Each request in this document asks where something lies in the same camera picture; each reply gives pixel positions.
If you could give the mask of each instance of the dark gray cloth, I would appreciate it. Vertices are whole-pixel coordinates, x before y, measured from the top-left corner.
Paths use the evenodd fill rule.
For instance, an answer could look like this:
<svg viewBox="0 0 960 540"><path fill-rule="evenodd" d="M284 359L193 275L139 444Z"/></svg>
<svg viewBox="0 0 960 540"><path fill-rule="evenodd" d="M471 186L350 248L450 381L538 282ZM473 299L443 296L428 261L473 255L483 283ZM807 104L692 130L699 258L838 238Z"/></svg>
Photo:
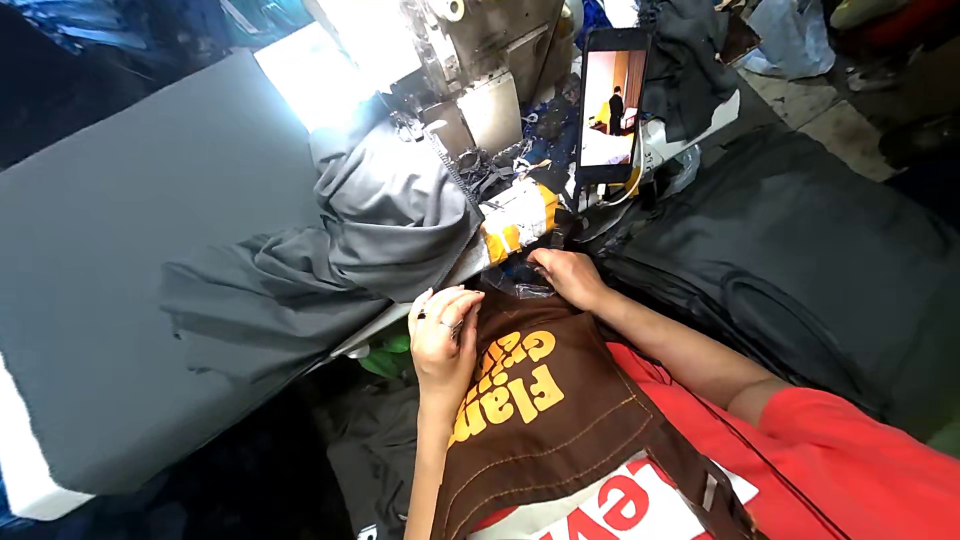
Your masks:
<svg viewBox="0 0 960 540"><path fill-rule="evenodd" d="M161 307L191 368L242 380L335 347L390 301L437 286L481 213L427 141L392 120L351 152L318 156L323 224L207 247L163 267Z"/></svg>
<svg viewBox="0 0 960 540"><path fill-rule="evenodd" d="M0 174L0 352L58 484L132 491L293 377L188 371L156 293L193 247L320 225L316 181L249 53Z"/></svg>
<svg viewBox="0 0 960 540"><path fill-rule="evenodd" d="M736 91L736 74L716 59L730 14L716 12L709 0L640 0L638 5L657 19L643 111L666 122L668 142L693 139Z"/></svg>
<svg viewBox="0 0 960 540"><path fill-rule="evenodd" d="M326 455L337 475L354 534L402 540L417 456L420 389L393 381L347 395L324 411Z"/></svg>
<svg viewBox="0 0 960 540"><path fill-rule="evenodd" d="M738 139L606 261L639 300L925 440L958 403L960 236L803 134Z"/></svg>

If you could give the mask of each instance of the left hand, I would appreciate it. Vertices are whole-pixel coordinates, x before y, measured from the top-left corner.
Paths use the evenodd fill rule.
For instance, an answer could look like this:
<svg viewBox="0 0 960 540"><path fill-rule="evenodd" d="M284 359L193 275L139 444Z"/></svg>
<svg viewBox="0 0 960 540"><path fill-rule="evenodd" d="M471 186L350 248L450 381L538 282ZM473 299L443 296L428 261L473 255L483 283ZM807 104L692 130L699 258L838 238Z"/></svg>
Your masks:
<svg viewBox="0 0 960 540"><path fill-rule="evenodd" d="M476 367L477 312L484 293L427 290L410 308L410 351L420 381L420 420L452 429ZM425 318L419 319L420 312ZM463 321L458 339L452 329Z"/></svg>

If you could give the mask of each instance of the gray fabric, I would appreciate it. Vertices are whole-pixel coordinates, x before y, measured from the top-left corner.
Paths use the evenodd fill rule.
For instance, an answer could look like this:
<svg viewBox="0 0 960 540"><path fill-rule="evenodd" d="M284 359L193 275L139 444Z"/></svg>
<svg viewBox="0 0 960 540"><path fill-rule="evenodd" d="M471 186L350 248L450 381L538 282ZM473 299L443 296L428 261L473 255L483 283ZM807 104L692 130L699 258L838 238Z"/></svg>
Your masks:
<svg viewBox="0 0 960 540"><path fill-rule="evenodd" d="M57 483L136 489L290 379L186 370L156 293L192 247L319 225L316 180L248 53L0 174L0 352Z"/></svg>
<svg viewBox="0 0 960 540"><path fill-rule="evenodd" d="M392 120L352 151L314 148L321 227L259 234L164 265L161 307L187 364L258 380L335 347L448 273L480 211L426 142Z"/></svg>

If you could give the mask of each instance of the plastic bag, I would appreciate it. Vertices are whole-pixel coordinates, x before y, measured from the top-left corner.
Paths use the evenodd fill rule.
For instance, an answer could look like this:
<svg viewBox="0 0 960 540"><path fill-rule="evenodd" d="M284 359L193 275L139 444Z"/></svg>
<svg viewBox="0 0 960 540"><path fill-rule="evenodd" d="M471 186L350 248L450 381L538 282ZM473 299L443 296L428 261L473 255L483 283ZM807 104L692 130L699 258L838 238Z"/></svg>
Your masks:
<svg viewBox="0 0 960 540"><path fill-rule="evenodd" d="M833 67L836 54L820 0L763 0L747 24L763 41L738 66L786 79L822 75Z"/></svg>
<svg viewBox="0 0 960 540"><path fill-rule="evenodd" d="M666 199L671 195L680 193L697 178L697 171L700 169L701 154L700 145L694 144L673 157L680 165L684 166L684 169L670 179L670 186L666 188L666 191L663 192L659 199Z"/></svg>
<svg viewBox="0 0 960 540"><path fill-rule="evenodd" d="M514 256L500 266L484 270L480 279L496 287L496 290L520 300L547 298L555 294L553 287L538 274L533 265L525 261L512 263Z"/></svg>

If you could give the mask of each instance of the right hand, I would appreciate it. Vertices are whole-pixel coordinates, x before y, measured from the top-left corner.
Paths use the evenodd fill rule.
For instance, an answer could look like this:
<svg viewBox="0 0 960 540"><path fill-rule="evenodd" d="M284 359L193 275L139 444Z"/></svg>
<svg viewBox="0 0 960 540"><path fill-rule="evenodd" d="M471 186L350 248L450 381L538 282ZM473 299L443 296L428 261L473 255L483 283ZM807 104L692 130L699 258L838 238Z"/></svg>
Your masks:
<svg viewBox="0 0 960 540"><path fill-rule="evenodd" d="M537 271L557 294L583 311L595 311L612 293L600 279L593 261L582 253L539 248L527 260L539 264L542 268Z"/></svg>

